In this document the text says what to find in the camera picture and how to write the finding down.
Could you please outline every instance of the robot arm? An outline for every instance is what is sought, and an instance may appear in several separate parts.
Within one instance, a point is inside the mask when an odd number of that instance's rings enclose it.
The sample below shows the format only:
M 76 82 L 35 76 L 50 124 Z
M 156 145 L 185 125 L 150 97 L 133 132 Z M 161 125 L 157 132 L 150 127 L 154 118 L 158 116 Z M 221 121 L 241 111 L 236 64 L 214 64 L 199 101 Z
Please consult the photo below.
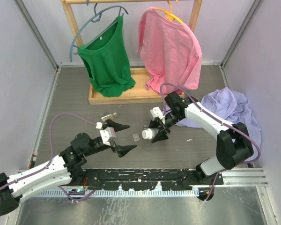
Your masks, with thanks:
M 16 180 L 16 183 L 12 183 L 0 191 L 0 216 L 12 212 L 20 203 L 45 190 L 82 180 L 83 170 L 81 166 L 87 162 L 85 157 L 109 148 L 119 157 L 123 157 L 136 147 L 136 145 L 119 146 L 114 141 L 115 132 L 129 128 L 128 125 L 107 120 L 104 124 L 98 123 L 97 128 L 102 128 L 100 137 L 92 139 L 86 133 L 78 134 L 71 141 L 71 146 L 55 156 L 49 166 L 46 162 L 9 177 L 5 173 L 1 173 L 0 187 L 14 180 Z M 21 179 L 42 168 L 46 169 L 23 180 Z
M 165 101 L 171 108 L 171 112 L 164 116 L 159 107 L 150 110 L 151 122 L 149 128 L 142 131 L 142 136 L 145 139 L 152 139 L 152 143 L 168 139 L 169 128 L 185 118 L 201 125 L 216 139 L 217 144 L 216 155 L 196 166 L 196 175 L 199 180 L 208 179 L 209 176 L 224 169 L 230 170 L 253 155 L 250 141 L 223 126 L 223 123 L 226 123 L 249 135 L 245 124 L 232 124 L 197 102 L 202 109 L 222 121 L 220 124 L 200 110 L 188 97 L 182 99 L 176 92 L 168 94 Z

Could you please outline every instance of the wooden clothes rack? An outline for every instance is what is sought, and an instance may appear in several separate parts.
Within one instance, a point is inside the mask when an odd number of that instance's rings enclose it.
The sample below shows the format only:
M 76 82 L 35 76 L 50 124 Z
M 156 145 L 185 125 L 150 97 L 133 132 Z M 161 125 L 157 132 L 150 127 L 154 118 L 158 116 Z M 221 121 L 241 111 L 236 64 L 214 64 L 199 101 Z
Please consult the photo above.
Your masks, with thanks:
M 165 1 L 165 0 L 89 0 L 89 3 L 108 3 L 108 2 L 147 2 L 147 1 Z M 86 4 L 87 0 L 61 0 L 67 20 L 70 24 L 73 36 L 79 31 L 72 6 L 73 4 Z M 198 20 L 202 0 L 194 0 L 192 14 L 188 26 L 194 32 Z M 77 46 L 82 46 L 81 35 L 76 39 Z M 125 103 L 145 103 L 161 102 L 161 97 L 153 90 L 146 90 L 145 84 L 151 78 L 145 68 L 132 68 L 131 77 L 136 81 L 135 87 L 123 92 L 120 97 L 104 97 L 101 93 L 95 91 L 92 86 L 89 89 L 89 102 L 93 105 L 104 104 L 125 104 Z

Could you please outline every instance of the pink shirt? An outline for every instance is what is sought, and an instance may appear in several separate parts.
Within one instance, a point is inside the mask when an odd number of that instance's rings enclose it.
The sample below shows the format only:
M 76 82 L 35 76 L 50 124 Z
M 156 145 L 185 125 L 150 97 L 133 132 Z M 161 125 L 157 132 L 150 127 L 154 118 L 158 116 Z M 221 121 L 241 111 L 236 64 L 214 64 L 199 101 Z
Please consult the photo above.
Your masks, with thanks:
M 160 94 L 164 82 L 184 89 L 197 89 L 199 85 L 202 51 L 191 29 L 162 17 L 154 7 L 146 9 L 139 23 L 140 56 L 151 75 L 147 90 Z M 164 85 L 165 94 L 177 90 Z

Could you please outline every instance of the white wall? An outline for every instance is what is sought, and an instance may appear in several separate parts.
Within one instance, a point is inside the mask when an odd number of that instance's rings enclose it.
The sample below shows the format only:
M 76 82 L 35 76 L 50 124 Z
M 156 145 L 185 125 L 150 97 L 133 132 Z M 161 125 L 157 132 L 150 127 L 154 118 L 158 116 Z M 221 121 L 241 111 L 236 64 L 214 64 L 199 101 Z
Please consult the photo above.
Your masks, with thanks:
M 226 66 L 262 129 L 265 172 L 281 222 L 281 0 L 264 1 Z
M 17 6 L 0 0 L 0 173 L 26 168 L 53 77 Z
M 221 63 L 231 45 L 253 0 L 203 0 L 195 34 L 203 51 L 204 63 Z M 24 0 L 42 36 L 46 40 L 56 61 L 71 64 L 69 48 L 73 40 L 67 18 L 60 0 Z M 188 24 L 193 1 L 171 2 L 173 14 Z M 78 26 L 81 27 L 93 14 L 93 5 L 73 5 Z M 136 52 L 138 47 L 138 22 L 146 8 L 151 6 L 168 9 L 167 2 L 102 3 L 97 8 L 121 5 L 129 15 L 124 16 L 124 43 L 131 65 L 143 65 Z M 82 33 L 84 43 L 104 30 L 117 16 L 118 9 L 102 15 L 100 22 L 89 24 Z M 74 56 L 72 64 L 82 64 L 79 56 Z

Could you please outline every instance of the wooden rod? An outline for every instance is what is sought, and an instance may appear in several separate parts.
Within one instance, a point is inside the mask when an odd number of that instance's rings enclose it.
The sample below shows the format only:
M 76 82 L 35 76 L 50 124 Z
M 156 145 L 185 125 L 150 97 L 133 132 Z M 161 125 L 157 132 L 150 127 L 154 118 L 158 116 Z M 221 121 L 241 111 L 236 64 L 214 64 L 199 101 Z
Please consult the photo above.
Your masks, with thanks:
M 193 3 L 192 14 L 188 24 L 192 32 L 195 31 L 201 5 L 202 5 L 202 0 L 195 0 L 195 2 Z
M 67 16 L 67 20 L 68 20 L 68 22 L 70 24 L 70 28 L 72 30 L 72 33 L 73 33 L 74 37 L 75 37 L 76 34 L 79 31 L 79 28 L 78 28 L 78 25 L 77 25 L 77 22 L 76 22 L 76 19 L 75 19 L 72 7 L 71 7 L 71 5 L 67 4 L 67 2 L 65 0 L 62 0 L 61 4 L 62 4 L 62 6 L 64 8 L 65 14 Z M 76 39 L 76 44 L 78 46 L 82 46 L 83 45 L 83 41 L 82 41 L 82 38 L 81 38 L 80 35 Z
M 65 0 L 67 4 L 86 4 L 86 0 Z M 108 2 L 147 2 L 147 1 L 166 1 L 166 0 L 89 0 L 89 3 L 108 3 Z

